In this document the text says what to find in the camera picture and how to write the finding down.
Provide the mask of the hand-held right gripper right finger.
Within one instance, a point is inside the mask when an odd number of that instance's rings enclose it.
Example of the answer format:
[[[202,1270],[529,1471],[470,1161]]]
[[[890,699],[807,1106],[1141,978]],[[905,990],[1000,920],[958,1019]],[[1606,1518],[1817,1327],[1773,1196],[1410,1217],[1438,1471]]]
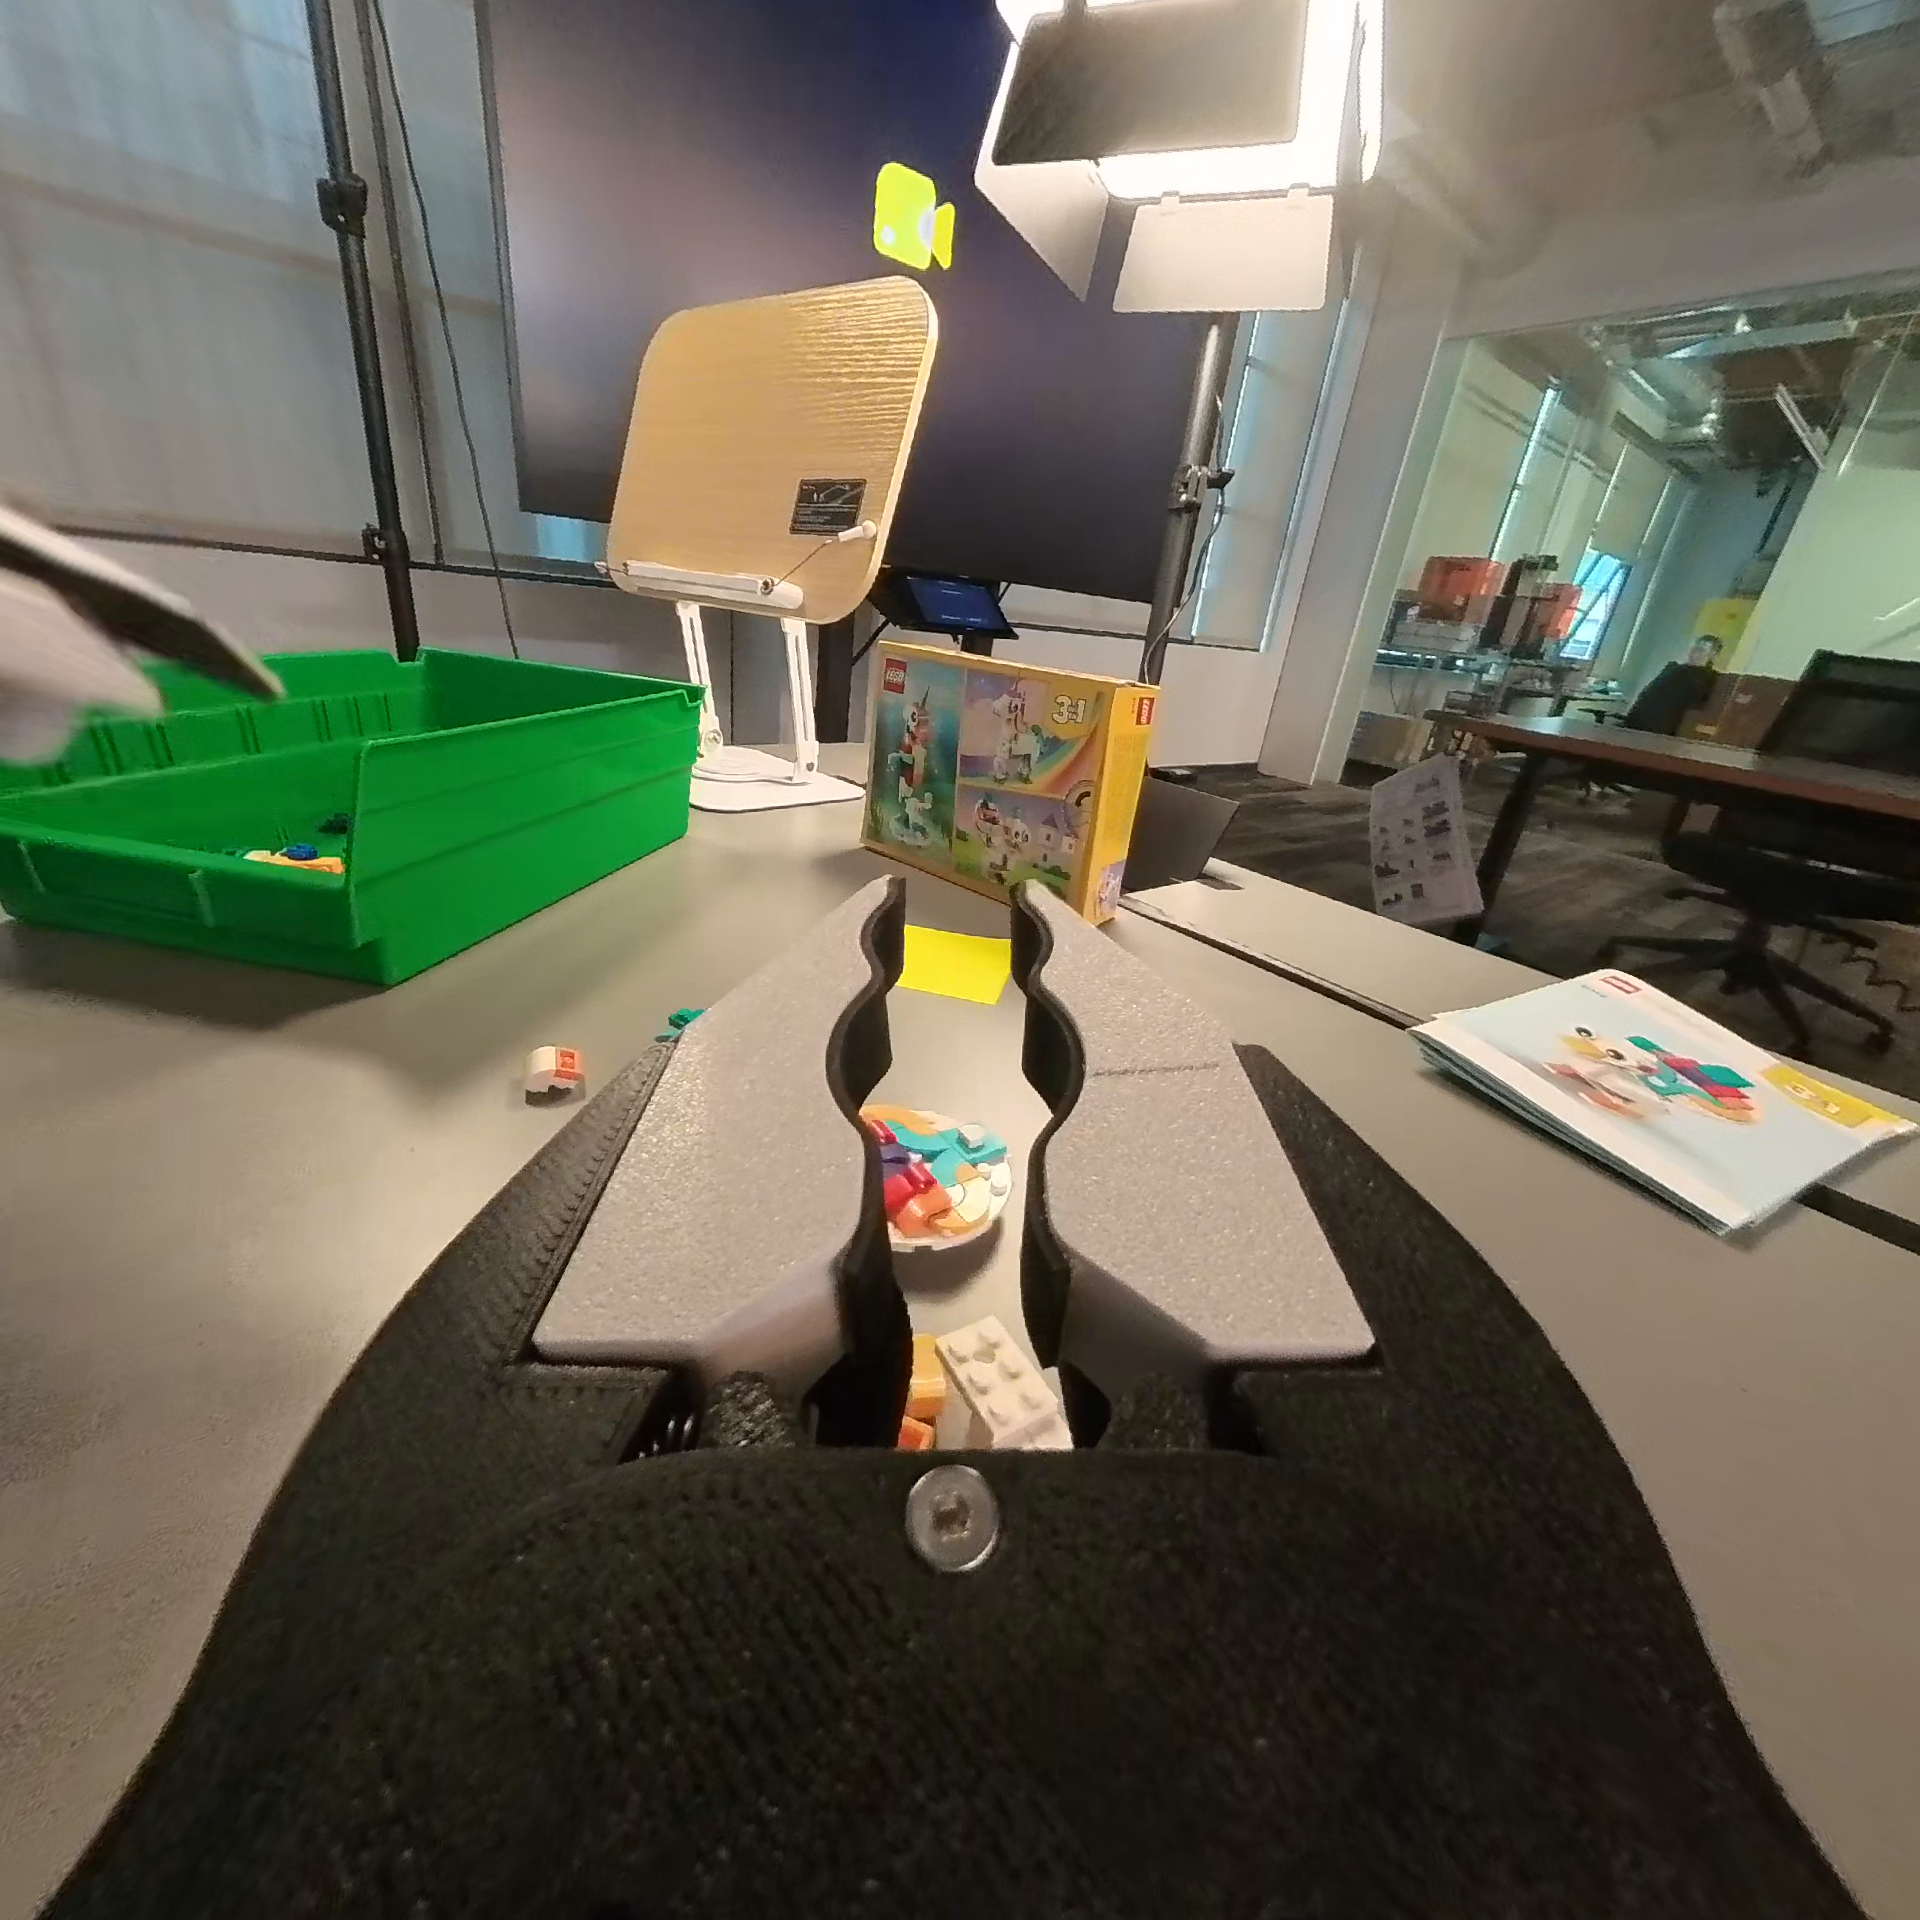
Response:
[[[1062,1374],[1342,1366],[1375,1334],[1227,1030],[1025,880],[1011,895],[1019,1305]]]

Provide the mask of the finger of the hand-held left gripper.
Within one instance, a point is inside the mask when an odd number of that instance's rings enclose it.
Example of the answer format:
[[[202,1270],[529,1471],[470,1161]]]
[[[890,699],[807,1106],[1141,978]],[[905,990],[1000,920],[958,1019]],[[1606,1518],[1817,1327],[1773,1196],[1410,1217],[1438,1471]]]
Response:
[[[105,642],[184,666],[263,702],[283,699],[276,671],[184,595],[131,573],[11,503],[1,506],[1,567],[50,591]]]
[[[155,683],[54,587],[1,583],[1,759],[58,759],[85,717],[163,715]]]

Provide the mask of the round white lego base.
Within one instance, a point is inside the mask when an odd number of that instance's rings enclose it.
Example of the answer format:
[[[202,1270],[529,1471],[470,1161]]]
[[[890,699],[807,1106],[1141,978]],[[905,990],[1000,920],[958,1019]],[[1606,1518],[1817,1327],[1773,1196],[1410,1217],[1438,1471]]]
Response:
[[[997,1132],[885,1101],[859,1108],[858,1120],[876,1143],[892,1251],[965,1245],[997,1224],[1014,1189],[1010,1149]]]

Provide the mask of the white orange lego body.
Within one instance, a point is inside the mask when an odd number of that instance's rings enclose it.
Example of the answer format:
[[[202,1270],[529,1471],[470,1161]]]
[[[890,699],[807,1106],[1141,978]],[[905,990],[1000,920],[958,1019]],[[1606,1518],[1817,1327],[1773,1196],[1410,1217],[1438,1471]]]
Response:
[[[1068,1452],[1074,1435],[1054,1375],[983,1316],[915,1334],[895,1449],[905,1454]]]

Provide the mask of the pile of mixed lego pieces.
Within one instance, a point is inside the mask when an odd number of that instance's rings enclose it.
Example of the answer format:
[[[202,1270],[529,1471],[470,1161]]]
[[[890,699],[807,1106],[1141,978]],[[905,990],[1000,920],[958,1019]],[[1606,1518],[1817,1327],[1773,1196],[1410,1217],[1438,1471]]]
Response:
[[[336,811],[323,817],[308,836],[287,838],[272,846],[224,847],[221,855],[260,865],[345,877],[351,827],[354,815],[348,811]]]

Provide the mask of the green plastic bin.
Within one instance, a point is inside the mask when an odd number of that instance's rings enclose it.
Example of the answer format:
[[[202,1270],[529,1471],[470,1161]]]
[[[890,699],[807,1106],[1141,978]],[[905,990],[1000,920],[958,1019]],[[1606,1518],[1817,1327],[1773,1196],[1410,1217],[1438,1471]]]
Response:
[[[280,699],[154,667],[162,715],[3,769],[3,913],[384,990],[690,826],[693,683],[447,649],[267,666]],[[224,855],[336,811],[345,876]]]

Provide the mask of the lego instruction booklet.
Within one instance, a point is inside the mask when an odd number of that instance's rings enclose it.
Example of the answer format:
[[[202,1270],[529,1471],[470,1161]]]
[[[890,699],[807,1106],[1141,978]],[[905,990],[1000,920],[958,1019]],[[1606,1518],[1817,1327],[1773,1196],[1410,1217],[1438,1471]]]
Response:
[[[1715,1236],[1760,1228],[1915,1121],[1619,969],[1410,1030],[1422,1062]]]

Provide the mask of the yellow lego box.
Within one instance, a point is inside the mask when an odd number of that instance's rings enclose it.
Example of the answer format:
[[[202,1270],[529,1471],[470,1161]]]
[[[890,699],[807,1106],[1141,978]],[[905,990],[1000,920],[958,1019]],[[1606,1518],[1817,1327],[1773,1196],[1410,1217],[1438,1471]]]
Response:
[[[988,900],[1117,913],[1156,717],[1137,683],[952,646],[874,646],[859,842]]]

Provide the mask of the black pole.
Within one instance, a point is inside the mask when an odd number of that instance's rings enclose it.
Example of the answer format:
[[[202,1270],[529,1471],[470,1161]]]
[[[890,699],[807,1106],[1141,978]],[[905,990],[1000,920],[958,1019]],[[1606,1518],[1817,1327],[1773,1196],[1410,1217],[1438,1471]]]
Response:
[[[369,185],[351,160],[331,4],[302,1],[300,8],[305,24],[323,156],[323,171],[318,176],[314,192],[320,217],[333,235],[338,251],[351,379],[372,495],[372,520],[362,531],[362,544],[381,575],[396,657],[413,662],[419,655],[419,618],[378,349],[368,258]]]

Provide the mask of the printed paper sheet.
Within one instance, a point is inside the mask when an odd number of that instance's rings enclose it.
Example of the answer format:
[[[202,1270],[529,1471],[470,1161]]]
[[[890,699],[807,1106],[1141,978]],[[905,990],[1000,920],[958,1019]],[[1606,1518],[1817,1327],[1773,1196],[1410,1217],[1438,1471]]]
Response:
[[[1366,803],[1375,915],[1429,930],[1484,912],[1458,755],[1428,755],[1374,781]]]

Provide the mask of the long wooden table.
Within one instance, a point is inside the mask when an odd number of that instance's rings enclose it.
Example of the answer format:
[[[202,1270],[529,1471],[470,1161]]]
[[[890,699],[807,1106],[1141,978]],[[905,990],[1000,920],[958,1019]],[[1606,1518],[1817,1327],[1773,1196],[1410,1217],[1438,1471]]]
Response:
[[[1499,895],[1531,805],[1554,764],[1608,772],[1680,803],[1731,803],[1794,820],[1869,821],[1898,831],[1918,826],[1918,779],[1842,761],[1627,731],[1619,725],[1491,713],[1425,713],[1431,727],[1516,755],[1520,769],[1478,857],[1484,908]]]

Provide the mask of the small blue screen device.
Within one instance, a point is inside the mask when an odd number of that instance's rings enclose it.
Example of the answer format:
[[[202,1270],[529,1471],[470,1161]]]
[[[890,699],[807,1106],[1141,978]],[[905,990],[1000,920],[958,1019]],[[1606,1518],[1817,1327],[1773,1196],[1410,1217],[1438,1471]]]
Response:
[[[884,566],[870,604],[884,621],[907,631],[1015,638],[1000,587],[982,578]]]

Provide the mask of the dark monitor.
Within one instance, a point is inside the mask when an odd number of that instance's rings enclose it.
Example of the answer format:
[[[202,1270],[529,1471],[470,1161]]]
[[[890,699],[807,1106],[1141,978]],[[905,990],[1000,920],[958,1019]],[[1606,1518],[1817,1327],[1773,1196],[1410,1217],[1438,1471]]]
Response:
[[[511,299],[516,468],[612,520],[639,361],[688,307],[903,273],[938,344],[885,556],[1152,599],[1206,327],[1076,299],[980,195],[1010,36],[985,1],[482,4]],[[871,246],[884,161],[956,207],[950,270]]]

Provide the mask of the black office chair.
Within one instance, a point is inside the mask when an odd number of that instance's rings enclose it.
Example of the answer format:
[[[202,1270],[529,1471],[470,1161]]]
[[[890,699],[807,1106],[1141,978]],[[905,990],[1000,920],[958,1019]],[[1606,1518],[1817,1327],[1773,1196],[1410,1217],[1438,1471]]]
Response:
[[[1816,933],[1871,951],[1857,923],[1918,922],[1918,664],[1811,654],[1758,747],[1767,777],[1711,802],[1703,827],[1674,811],[1657,850],[1684,880],[1674,900],[1726,908],[1715,937],[1627,930],[1596,947],[1596,966],[1632,956],[1715,973],[1724,996],[1758,996],[1779,1019],[1788,1053],[1811,1060],[1804,1002],[1857,1019],[1861,1044],[1888,1053],[1896,1019],[1775,942]]]

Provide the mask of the ceiling light panel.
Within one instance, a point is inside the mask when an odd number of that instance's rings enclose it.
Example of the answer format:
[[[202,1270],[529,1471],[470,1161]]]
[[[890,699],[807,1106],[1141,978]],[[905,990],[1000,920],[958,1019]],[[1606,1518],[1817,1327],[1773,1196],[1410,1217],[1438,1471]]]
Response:
[[[1000,1],[973,187],[1085,302],[1124,222],[1122,316],[1310,313],[1382,152],[1382,1]]]

